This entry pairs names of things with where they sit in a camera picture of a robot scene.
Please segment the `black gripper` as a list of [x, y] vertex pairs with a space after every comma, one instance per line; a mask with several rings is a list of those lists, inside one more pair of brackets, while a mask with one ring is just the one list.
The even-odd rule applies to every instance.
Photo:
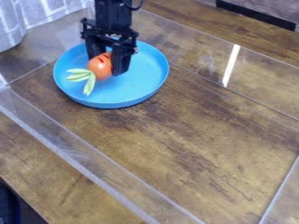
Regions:
[[89, 58], [93, 59], [113, 47], [113, 75], [130, 68], [137, 53], [139, 33], [131, 28], [133, 12], [139, 10], [133, 0], [94, 0], [95, 17], [81, 20], [82, 38], [86, 40]]

